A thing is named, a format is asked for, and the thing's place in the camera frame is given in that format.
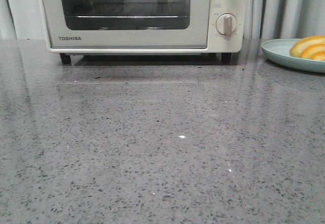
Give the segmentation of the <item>oven glass door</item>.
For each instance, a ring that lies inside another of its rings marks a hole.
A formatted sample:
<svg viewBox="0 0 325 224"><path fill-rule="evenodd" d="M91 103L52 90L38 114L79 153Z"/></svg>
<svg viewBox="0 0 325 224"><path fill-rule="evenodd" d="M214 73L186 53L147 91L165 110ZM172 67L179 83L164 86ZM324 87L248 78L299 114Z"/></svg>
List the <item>oven glass door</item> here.
<svg viewBox="0 0 325 224"><path fill-rule="evenodd" d="M206 48L210 0L40 0L52 49Z"/></svg>

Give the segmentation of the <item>golden croissant bread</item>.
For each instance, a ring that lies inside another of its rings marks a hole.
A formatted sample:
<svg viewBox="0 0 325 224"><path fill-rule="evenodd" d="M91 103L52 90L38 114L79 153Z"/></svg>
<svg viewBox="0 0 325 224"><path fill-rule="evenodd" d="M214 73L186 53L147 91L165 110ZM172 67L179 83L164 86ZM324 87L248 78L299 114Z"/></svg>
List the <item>golden croissant bread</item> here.
<svg viewBox="0 0 325 224"><path fill-rule="evenodd" d="M311 36L298 40L289 50L293 57L324 61L324 36Z"/></svg>

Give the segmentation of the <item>lower oven knob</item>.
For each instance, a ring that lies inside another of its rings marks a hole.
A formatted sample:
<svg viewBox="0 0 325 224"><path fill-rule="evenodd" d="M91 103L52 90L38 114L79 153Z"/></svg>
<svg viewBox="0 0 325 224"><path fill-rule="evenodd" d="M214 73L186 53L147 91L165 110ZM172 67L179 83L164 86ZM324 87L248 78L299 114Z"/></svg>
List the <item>lower oven knob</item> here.
<svg viewBox="0 0 325 224"><path fill-rule="evenodd" d="M226 13L216 21L217 31L225 36L230 36L237 28L237 19L234 15Z"/></svg>

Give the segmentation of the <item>white Toshiba toaster oven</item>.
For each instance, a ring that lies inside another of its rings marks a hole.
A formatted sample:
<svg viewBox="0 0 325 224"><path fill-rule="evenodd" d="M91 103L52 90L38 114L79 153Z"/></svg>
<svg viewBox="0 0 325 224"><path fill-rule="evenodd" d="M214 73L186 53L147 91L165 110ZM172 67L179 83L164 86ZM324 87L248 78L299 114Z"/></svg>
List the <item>white Toshiba toaster oven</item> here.
<svg viewBox="0 0 325 224"><path fill-rule="evenodd" d="M247 0L39 0L49 51L73 55L241 50Z"/></svg>

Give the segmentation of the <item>light green plate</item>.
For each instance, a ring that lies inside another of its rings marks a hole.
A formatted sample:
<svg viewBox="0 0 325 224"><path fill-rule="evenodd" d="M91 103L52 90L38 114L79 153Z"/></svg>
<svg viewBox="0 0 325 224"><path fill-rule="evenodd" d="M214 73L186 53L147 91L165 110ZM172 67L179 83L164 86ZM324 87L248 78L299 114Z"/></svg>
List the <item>light green plate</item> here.
<svg viewBox="0 0 325 224"><path fill-rule="evenodd" d="M299 39L275 39L261 44L263 54L270 61L295 70L324 74L324 61L303 59L290 55L290 48Z"/></svg>

